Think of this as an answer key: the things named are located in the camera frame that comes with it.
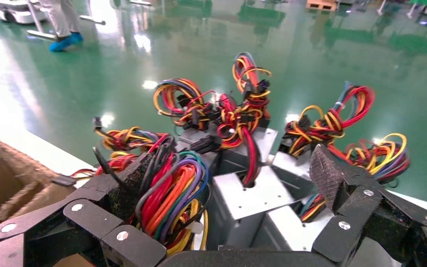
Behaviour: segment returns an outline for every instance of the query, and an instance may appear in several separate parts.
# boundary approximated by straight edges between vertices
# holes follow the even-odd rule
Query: orange wire
[[[162,219],[166,216],[167,212],[171,208],[171,206],[174,204],[174,202],[177,200],[177,198],[181,195],[183,189],[185,188],[186,184],[189,182],[189,180],[193,177],[196,170],[193,167],[184,165],[181,166],[178,170],[178,174],[180,176],[178,181],[175,181],[176,185],[171,190],[168,197],[163,201],[160,208],[156,211],[153,218],[151,218],[150,222],[148,222],[148,225],[146,226],[146,233],[148,235],[152,235],[153,232],[158,228],[158,225],[161,223]]]

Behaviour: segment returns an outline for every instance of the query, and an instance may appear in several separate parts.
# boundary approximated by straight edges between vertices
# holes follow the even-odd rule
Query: black plastic connector
[[[194,124],[192,122],[187,122],[186,124],[182,125],[182,128],[184,130],[187,130],[187,129],[190,129],[190,128],[198,129],[198,124]]]
[[[264,93],[269,88],[269,86],[271,86],[271,83],[268,80],[261,80],[256,85],[256,92]]]
[[[192,124],[199,125],[199,123],[200,123],[200,113],[196,109],[193,109],[191,111],[191,115],[192,115]]]
[[[246,100],[250,97],[250,94],[254,92],[254,86],[250,80],[246,81],[245,87],[243,88],[243,100]]]
[[[220,148],[222,145],[222,138],[214,135],[208,135],[199,141],[191,144],[190,150],[196,151],[199,154],[205,154]]]
[[[178,96],[177,101],[178,101],[179,105],[181,105],[181,107],[187,107],[187,104],[189,104],[189,102],[191,102],[189,100],[189,98],[187,98],[187,96],[185,96],[185,95]]]
[[[220,115],[222,114],[221,111],[214,111],[214,112],[210,112],[208,114],[206,114],[207,118],[211,121],[217,120],[218,118],[220,118]]]
[[[248,122],[254,122],[256,120],[256,117],[250,114],[242,114],[240,115],[240,122],[241,123],[248,123]]]
[[[310,126],[312,126],[312,122],[307,115],[303,115],[302,118],[299,119],[298,125],[302,130],[308,131]]]
[[[94,117],[92,119],[92,126],[94,127],[94,131],[102,130],[102,121],[100,117]]]
[[[52,178],[53,183],[66,187],[74,185],[76,181],[76,179],[62,174]]]

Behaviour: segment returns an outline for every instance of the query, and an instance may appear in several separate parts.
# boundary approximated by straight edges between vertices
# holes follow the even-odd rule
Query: blue wire
[[[191,197],[189,197],[189,199],[187,199],[187,201],[185,202],[184,206],[185,207],[187,204],[189,204],[193,199],[195,199],[200,192],[202,192],[206,187],[207,187],[207,183],[210,179],[210,173],[208,172],[208,168],[207,165],[205,165],[204,161],[202,161],[202,159],[200,158],[200,155],[196,155],[195,152],[192,151],[185,151],[185,152],[181,152],[180,155],[191,155],[193,157],[197,156],[198,159],[196,159],[196,161],[201,165],[202,167],[202,173],[203,173],[203,183],[201,185],[201,187],[199,188],[199,190],[197,190]]]
[[[309,209],[310,205],[312,204],[312,202],[318,197],[318,193],[313,195],[311,198],[309,198],[309,200],[307,201],[307,203],[305,204],[305,206],[302,208],[302,210],[299,213],[299,217],[302,217],[304,215],[304,213]]]

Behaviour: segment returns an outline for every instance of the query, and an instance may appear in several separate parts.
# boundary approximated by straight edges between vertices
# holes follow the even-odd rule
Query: white pants
[[[71,0],[40,0],[58,37],[69,36],[71,32],[80,31],[79,16]]]

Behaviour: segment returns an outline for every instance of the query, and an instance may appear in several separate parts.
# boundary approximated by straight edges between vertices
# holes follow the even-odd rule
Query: wire bundle
[[[250,155],[250,166],[243,178],[244,186],[252,186],[259,173],[260,152],[252,137],[262,118],[269,119],[267,95],[269,82],[259,80],[259,74],[268,76],[271,72],[256,67],[249,53],[241,53],[235,58],[233,77],[238,90],[244,95],[244,101],[237,105],[228,94],[221,94],[218,107],[205,103],[199,87],[186,79],[164,80],[155,89],[153,102],[158,113],[170,116],[176,126],[195,127],[207,130],[209,122],[217,126],[216,132],[222,138],[222,149],[231,149],[244,143]]]
[[[140,148],[146,151],[158,141],[165,133],[152,133],[143,131],[140,127],[134,126],[125,130],[102,131],[102,128],[96,128],[95,132],[103,137],[102,145],[112,151],[131,151]]]
[[[317,215],[326,208],[325,199],[319,194],[310,197],[299,213],[302,223],[313,221]]]
[[[340,112],[351,101],[352,109],[349,117],[342,120]],[[305,108],[298,121],[291,121],[286,125],[286,134],[283,140],[291,140],[292,144],[287,151],[294,157],[300,156],[307,148],[316,144],[331,144],[334,138],[344,136],[344,130],[361,120],[369,111],[374,102],[374,91],[366,86],[345,85],[335,106],[326,114],[319,106]],[[305,113],[316,110],[320,119],[312,125]]]
[[[205,102],[198,86],[187,79],[173,78],[162,81],[155,88],[153,103],[158,113],[170,116],[176,126],[196,127],[207,130],[208,115],[213,113],[213,105]]]
[[[154,158],[155,165],[162,163],[157,167],[157,172],[143,178],[142,191],[145,180],[152,177],[148,181],[149,189],[144,192],[135,209],[137,227],[164,244],[168,248],[168,255],[171,255],[192,249],[193,232],[189,226],[203,215],[201,249],[205,249],[208,232],[206,208],[212,199],[205,163],[195,152],[177,154],[164,145],[158,149]],[[205,190],[208,191],[208,198],[202,201],[201,193]]]
[[[399,137],[401,142],[389,141],[388,138],[392,136]],[[329,150],[342,160],[365,168],[379,183],[388,184],[410,166],[406,143],[404,135],[391,133],[378,144],[360,140],[360,147],[357,144],[351,144],[346,148],[345,153],[335,146],[329,146]]]
[[[255,60],[248,52],[240,53],[235,57],[232,72],[238,90],[245,97],[245,106],[262,111],[260,117],[265,116],[269,119],[270,115],[266,108],[269,104],[267,95],[270,93],[267,88],[270,84],[265,80],[260,81],[259,73],[271,76],[271,72],[257,67]]]

